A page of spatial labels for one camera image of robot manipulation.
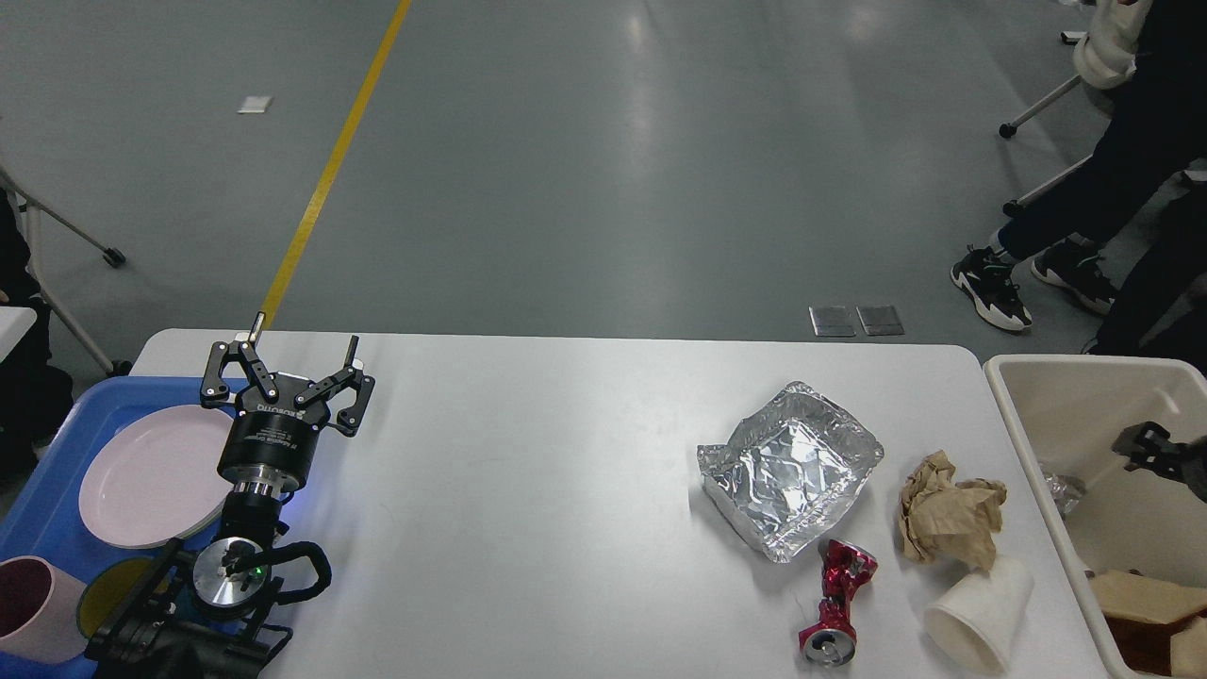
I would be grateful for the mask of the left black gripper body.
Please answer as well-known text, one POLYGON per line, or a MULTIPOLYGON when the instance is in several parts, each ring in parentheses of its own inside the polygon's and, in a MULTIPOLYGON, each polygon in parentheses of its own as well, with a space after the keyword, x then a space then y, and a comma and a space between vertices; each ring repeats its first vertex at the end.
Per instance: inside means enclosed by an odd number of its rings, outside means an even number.
POLYGON ((225 440, 217 473, 227 482, 250 480, 258 468, 282 481, 282 491, 305 488, 320 431, 330 422, 323 400, 298 405, 297 397, 313 386, 309 377, 273 374, 276 400, 272 403, 255 384, 237 394, 237 417, 225 440))

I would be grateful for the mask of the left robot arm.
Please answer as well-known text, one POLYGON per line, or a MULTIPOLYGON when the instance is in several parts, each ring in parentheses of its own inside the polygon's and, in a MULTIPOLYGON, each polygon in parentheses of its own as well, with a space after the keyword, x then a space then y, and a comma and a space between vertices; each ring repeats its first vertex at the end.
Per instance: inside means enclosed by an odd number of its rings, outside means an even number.
POLYGON ((169 538, 87 636, 98 678, 257 678, 293 637, 275 624, 276 642, 260 640, 269 614, 332 584, 320 545, 281 544, 281 511, 307 488, 323 431, 357 434, 375 381, 356 357, 358 336, 326 377, 268 369, 257 351, 264 323, 258 312, 246 336, 214 343, 200 381, 203 408, 234 414, 216 466, 231 487, 216 534, 197 551, 169 538))

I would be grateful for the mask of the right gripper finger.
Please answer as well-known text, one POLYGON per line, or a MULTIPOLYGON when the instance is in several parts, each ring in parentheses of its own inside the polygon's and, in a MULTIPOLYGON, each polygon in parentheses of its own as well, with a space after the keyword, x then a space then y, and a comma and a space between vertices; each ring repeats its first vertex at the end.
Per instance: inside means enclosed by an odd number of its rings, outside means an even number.
POLYGON ((1180 444, 1158 422, 1139 422, 1121 431, 1110 450, 1125 456, 1126 470, 1180 472, 1180 444))

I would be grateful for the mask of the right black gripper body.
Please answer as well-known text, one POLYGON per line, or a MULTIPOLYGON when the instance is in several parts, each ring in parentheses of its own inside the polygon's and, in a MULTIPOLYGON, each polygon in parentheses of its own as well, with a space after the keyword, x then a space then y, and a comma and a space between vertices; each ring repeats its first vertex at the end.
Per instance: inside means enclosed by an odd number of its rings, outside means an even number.
POLYGON ((1206 439, 1173 443, 1171 473, 1174 481, 1190 488, 1199 501, 1206 501, 1206 439))

